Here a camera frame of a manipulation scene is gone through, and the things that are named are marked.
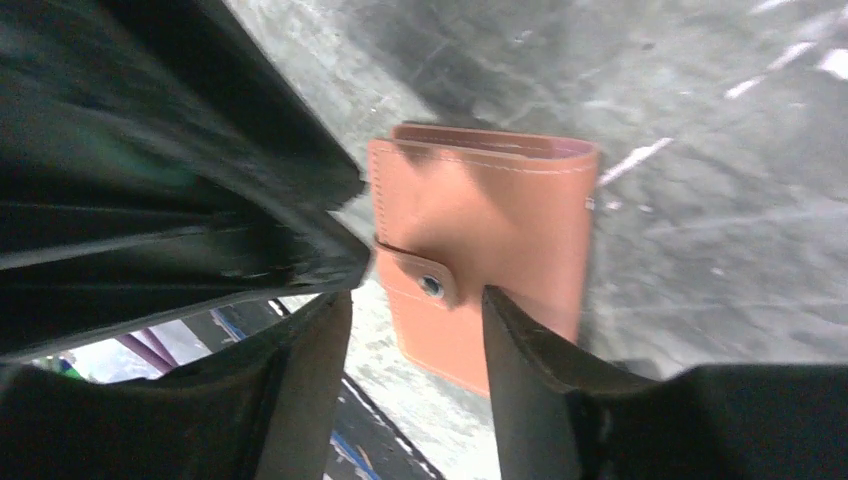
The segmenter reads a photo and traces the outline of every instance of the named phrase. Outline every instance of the wallet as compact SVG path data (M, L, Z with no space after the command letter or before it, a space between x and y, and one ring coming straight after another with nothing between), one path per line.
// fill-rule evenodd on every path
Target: wallet
M483 287L577 339L598 150L402 124L368 144L376 268L403 354L488 395Z

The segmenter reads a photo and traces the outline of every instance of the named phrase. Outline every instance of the purple cable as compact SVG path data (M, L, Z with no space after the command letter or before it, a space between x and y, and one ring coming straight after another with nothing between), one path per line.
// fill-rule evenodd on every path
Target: purple cable
M159 340L159 337L153 333L153 330L145 328L141 331L141 334L144 335L144 338L146 338L151 345L153 345L153 350L155 350L160 357L164 358L166 362L170 363L172 367L177 368L180 366L180 364L174 359L174 356L171 355L171 352L169 352L162 341Z
M117 336L115 337L115 340L121 342L121 345L132 350L133 353L141 357L145 362L153 365L156 370L159 370L162 373L168 373L174 368L167 360L160 357L158 353L151 350L150 347L142 343L141 340L133 337L129 333Z

